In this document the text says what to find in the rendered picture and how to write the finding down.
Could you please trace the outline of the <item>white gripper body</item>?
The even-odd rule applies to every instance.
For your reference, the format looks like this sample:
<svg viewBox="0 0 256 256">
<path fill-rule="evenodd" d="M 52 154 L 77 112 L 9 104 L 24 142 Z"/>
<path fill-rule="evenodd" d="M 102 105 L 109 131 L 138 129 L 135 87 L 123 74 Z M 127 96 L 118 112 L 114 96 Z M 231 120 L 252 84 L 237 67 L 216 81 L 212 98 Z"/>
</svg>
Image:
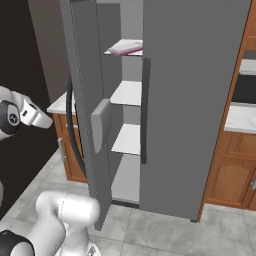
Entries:
<svg viewBox="0 0 256 256">
<path fill-rule="evenodd" d="M 32 122 L 33 126 L 48 129 L 53 123 L 53 120 L 45 114 L 42 110 L 37 109 L 35 112 L 35 118 Z"/>
</svg>

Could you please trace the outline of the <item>narrow wooden cupboard door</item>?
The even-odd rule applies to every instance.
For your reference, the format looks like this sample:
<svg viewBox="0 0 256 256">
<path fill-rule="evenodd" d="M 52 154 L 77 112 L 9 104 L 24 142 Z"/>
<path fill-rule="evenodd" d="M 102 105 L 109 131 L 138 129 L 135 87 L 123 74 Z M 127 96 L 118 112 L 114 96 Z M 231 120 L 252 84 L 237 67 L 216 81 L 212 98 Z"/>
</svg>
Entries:
<svg viewBox="0 0 256 256">
<path fill-rule="evenodd" d="M 78 162 L 75 158 L 67 128 L 67 120 L 65 114 L 53 114 L 55 129 L 58 138 L 62 138 L 63 151 L 66 156 L 64 164 L 66 178 L 70 181 L 86 183 L 87 178 L 84 177 Z"/>
</svg>

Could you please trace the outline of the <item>grey freezer door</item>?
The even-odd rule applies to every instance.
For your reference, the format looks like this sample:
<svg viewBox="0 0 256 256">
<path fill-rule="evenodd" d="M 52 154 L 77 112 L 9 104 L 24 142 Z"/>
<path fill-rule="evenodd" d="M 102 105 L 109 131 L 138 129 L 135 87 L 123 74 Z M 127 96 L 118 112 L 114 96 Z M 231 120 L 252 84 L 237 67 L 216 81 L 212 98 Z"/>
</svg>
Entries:
<svg viewBox="0 0 256 256">
<path fill-rule="evenodd" d="M 112 203 L 111 186 L 122 156 L 111 151 L 123 125 L 123 109 L 110 107 L 111 130 L 100 151 L 94 149 L 91 114 L 122 80 L 119 57 L 104 52 L 121 39 L 120 5 L 96 0 L 60 0 L 66 49 L 89 194 L 100 203 L 94 224 L 101 230 Z"/>
</svg>

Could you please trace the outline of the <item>grey door bin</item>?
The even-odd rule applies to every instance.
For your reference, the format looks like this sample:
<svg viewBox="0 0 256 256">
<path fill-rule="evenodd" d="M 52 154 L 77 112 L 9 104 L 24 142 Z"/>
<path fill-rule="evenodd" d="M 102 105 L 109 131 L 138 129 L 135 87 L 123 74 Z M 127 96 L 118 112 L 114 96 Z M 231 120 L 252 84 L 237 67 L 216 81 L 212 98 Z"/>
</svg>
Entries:
<svg viewBox="0 0 256 256">
<path fill-rule="evenodd" d="M 109 99 L 103 99 L 91 114 L 94 149 L 101 151 L 112 126 L 112 107 Z"/>
</svg>

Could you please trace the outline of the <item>grey fridge door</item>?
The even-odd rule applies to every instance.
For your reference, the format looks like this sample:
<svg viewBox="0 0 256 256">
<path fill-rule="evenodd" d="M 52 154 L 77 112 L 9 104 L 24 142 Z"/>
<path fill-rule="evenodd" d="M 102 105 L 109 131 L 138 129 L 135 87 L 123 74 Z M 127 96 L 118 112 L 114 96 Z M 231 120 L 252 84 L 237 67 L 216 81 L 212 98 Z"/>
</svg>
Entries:
<svg viewBox="0 0 256 256">
<path fill-rule="evenodd" d="M 144 0 L 150 58 L 142 210 L 199 214 L 251 0 Z"/>
</svg>

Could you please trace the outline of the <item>arched wooden cupboard door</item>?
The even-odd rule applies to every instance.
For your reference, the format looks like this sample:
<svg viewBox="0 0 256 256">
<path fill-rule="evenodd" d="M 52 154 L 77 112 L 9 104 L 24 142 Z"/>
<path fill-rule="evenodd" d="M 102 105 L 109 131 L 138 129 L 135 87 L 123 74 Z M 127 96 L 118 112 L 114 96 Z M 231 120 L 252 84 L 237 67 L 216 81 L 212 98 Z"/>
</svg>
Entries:
<svg viewBox="0 0 256 256">
<path fill-rule="evenodd" d="M 213 166 L 205 202 L 243 208 L 246 193 L 256 172 L 256 160 L 221 156 Z"/>
</svg>

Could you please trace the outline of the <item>grey fridge cabinet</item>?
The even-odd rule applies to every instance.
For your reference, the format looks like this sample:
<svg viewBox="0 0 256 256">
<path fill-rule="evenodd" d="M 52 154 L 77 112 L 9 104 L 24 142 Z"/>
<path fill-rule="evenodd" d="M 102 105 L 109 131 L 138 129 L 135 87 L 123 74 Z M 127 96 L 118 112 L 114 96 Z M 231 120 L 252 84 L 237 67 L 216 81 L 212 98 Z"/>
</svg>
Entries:
<svg viewBox="0 0 256 256">
<path fill-rule="evenodd" d="M 96 1 L 99 7 L 99 17 L 102 19 L 102 31 L 109 38 L 108 44 L 104 47 L 104 55 L 119 74 L 114 92 L 122 81 L 142 83 L 143 54 L 141 56 L 113 56 L 106 55 L 105 51 L 121 39 L 143 41 L 143 0 Z M 121 122 L 114 138 L 115 142 L 124 124 L 140 126 L 141 105 L 112 104 L 112 106 L 117 111 L 113 119 Z M 113 154 L 120 158 L 120 164 L 112 184 L 112 198 L 119 203 L 137 207 L 140 188 L 140 154 L 132 155 L 117 152 L 113 152 Z"/>
</svg>

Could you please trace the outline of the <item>white and pink flat box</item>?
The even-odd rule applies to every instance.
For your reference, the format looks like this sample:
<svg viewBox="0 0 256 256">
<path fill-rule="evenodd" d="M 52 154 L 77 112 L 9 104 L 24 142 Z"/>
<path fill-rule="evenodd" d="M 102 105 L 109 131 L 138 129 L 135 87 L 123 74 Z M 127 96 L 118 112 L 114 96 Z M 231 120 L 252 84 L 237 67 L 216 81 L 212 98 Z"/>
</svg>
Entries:
<svg viewBox="0 0 256 256">
<path fill-rule="evenodd" d="M 140 42 L 128 42 L 123 44 L 115 44 L 108 49 L 112 55 L 127 55 L 143 49 L 143 44 Z"/>
</svg>

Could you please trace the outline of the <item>wooden drawer front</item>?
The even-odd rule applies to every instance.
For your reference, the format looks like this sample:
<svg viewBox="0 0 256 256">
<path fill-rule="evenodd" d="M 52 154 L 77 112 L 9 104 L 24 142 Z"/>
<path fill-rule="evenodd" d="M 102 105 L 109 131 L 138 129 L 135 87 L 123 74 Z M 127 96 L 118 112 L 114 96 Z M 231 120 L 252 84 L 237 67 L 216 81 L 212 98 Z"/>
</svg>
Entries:
<svg viewBox="0 0 256 256">
<path fill-rule="evenodd" d="M 226 155 L 256 159 L 256 134 L 224 132 L 220 152 Z"/>
</svg>

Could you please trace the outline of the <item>pale grey wall shelf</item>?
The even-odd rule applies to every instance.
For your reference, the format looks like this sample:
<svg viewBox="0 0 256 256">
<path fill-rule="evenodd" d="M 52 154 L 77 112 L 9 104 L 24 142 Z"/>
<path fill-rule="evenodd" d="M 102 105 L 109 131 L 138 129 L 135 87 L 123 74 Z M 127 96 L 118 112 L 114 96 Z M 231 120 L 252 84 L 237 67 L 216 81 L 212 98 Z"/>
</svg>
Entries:
<svg viewBox="0 0 256 256">
<path fill-rule="evenodd" d="M 256 75 L 256 60 L 243 59 L 239 68 L 242 75 Z"/>
</svg>

